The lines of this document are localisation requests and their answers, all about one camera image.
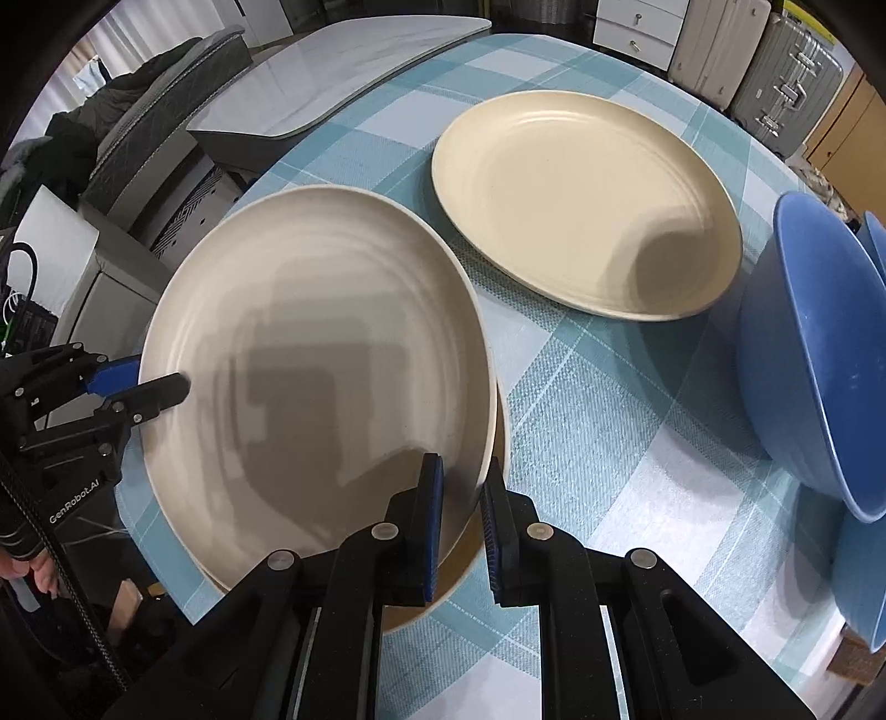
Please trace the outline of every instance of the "silver suitcase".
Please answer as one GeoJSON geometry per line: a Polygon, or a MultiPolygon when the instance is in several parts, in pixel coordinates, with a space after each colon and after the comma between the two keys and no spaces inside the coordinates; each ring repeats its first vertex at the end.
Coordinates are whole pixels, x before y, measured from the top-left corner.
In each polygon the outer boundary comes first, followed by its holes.
{"type": "Polygon", "coordinates": [[[771,9],[769,0],[690,0],[668,79],[725,110],[771,9]]]}
{"type": "Polygon", "coordinates": [[[803,26],[772,14],[729,114],[787,158],[809,137],[842,79],[840,64],[803,26]]]}

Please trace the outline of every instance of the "white plate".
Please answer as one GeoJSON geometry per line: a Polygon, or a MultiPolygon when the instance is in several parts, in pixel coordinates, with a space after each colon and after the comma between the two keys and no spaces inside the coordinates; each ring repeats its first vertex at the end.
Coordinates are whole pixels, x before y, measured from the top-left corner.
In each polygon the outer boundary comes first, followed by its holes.
{"type": "Polygon", "coordinates": [[[486,476],[494,374],[477,299],[420,218],[316,185],[245,207],[175,273],[140,380],[188,398],[143,429],[154,493],[198,565],[235,585],[277,548],[338,547],[446,468],[440,557],[486,476]]]}
{"type": "Polygon", "coordinates": [[[434,189],[513,278],[574,308],[671,320],[709,307],[742,260],[717,176],[649,118],[577,92],[503,95],[457,117],[434,189]]]}

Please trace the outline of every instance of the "blue gripper pad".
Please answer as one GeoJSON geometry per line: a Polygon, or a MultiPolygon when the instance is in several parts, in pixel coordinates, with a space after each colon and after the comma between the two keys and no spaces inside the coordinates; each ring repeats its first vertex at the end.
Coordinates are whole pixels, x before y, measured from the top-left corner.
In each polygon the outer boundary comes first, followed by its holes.
{"type": "Polygon", "coordinates": [[[427,535],[424,543],[424,602],[432,602],[437,588],[437,560],[440,547],[440,520],[443,516],[443,458],[439,455],[424,456],[422,478],[432,473],[431,508],[428,515],[427,535]]]}
{"type": "Polygon", "coordinates": [[[489,587],[493,592],[496,602],[500,602],[501,586],[499,575],[501,574],[501,553],[499,552],[498,537],[495,534],[495,518],[490,489],[486,483],[480,491],[480,511],[483,514],[483,545],[486,548],[486,570],[489,573],[489,587]]]}
{"type": "Polygon", "coordinates": [[[102,366],[86,385],[86,392],[101,397],[116,395],[138,385],[140,355],[124,357],[102,366]]]}

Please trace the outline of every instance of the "tablecloth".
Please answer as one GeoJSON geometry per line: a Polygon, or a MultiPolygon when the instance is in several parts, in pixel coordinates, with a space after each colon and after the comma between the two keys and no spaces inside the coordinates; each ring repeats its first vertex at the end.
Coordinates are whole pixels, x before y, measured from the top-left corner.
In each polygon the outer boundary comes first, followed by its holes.
{"type": "MultiPolygon", "coordinates": [[[[742,408],[733,346],[738,301],[771,235],[775,201],[803,189],[793,173],[726,117],[635,67],[546,36],[490,35],[425,60],[333,115],[237,207],[315,183],[397,200],[454,249],[477,289],[508,397],[510,487],[589,547],[658,552],[802,691],[842,626],[828,577],[843,508],[801,486],[760,447],[742,408]],[[503,275],[458,234],[431,185],[435,141],[468,107],[537,88],[632,107],[708,162],[744,236],[742,273],[712,310],[636,324],[567,309],[503,275]]],[[[588,212],[601,211],[592,208],[588,198],[588,212]]],[[[197,620],[219,595],[159,512],[137,437],[117,497],[145,558],[197,620]]],[[[537,612],[496,607],[479,558],[446,603],[385,637],[378,713],[537,717],[539,676],[537,612]]]]}

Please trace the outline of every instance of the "white marble tabletop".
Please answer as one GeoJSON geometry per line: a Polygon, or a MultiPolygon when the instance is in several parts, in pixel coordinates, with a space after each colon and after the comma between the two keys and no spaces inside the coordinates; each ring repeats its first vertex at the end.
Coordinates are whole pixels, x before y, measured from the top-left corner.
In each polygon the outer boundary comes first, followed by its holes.
{"type": "Polygon", "coordinates": [[[200,110],[188,130],[263,137],[299,133],[403,67],[490,26],[489,20],[447,15],[329,25],[245,73],[200,110]]]}

